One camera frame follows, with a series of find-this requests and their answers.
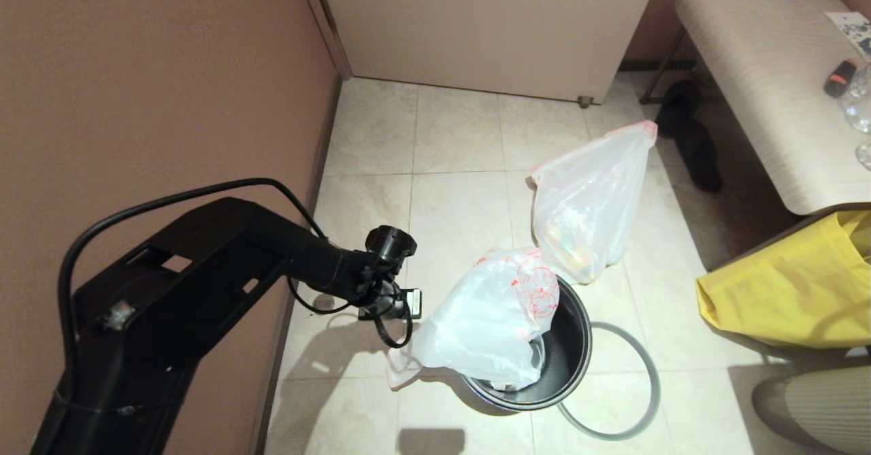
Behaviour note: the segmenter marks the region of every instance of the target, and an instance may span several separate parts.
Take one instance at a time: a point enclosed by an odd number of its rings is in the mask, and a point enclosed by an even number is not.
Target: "bench leg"
[[[642,105],[648,105],[650,103],[659,102],[658,99],[652,99],[651,93],[653,89],[656,87],[657,83],[659,83],[659,79],[662,78],[662,73],[665,73],[665,67],[669,62],[672,61],[672,57],[674,57],[674,53],[678,52],[678,47],[680,46],[680,41],[684,39],[684,36],[687,36],[687,30],[684,28],[684,25],[680,26],[680,30],[678,30],[678,34],[674,37],[672,41],[672,46],[668,50],[668,55],[662,59],[662,62],[659,63],[659,68],[656,70],[656,74],[653,76],[650,84],[647,85],[647,89],[644,90],[644,94],[641,95],[641,98],[638,99],[638,103]]]

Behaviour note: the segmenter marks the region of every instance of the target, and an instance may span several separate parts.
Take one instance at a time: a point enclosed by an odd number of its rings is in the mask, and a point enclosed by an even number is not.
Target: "yellow fabric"
[[[838,212],[696,279],[719,330],[812,348],[871,344],[871,212]]]

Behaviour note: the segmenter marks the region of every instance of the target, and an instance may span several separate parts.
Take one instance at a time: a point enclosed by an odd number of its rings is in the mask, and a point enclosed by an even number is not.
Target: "door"
[[[326,0],[355,76],[601,102],[647,0]]]

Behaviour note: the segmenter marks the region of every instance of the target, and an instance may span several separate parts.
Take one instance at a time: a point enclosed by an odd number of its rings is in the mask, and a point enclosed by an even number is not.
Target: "black shoe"
[[[717,169],[717,151],[705,126],[696,120],[688,120],[679,129],[674,141],[678,144],[680,157],[687,165],[693,183],[706,192],[720,191],[723,180]]]
[[[702,90],[693,81],[683,80],[671,85],[665,92],[662,108],[659,108],[656,116],[659,135],[674,139],[684,127],[685,121],[690,120],[696,113],[701,99]]]

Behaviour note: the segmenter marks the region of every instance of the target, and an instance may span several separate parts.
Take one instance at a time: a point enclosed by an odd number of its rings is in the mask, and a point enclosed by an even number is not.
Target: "plastic bag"
[[[520,389],[538,381],[530,341],[550,330],[559,285],[535,248],[492,250],[455,285],[411,343],[389,350],[391,387],[424,366]]]
[[[532,228],[547,263],[590,284],[623,257],[656,132],[631,124],[532,169]]]

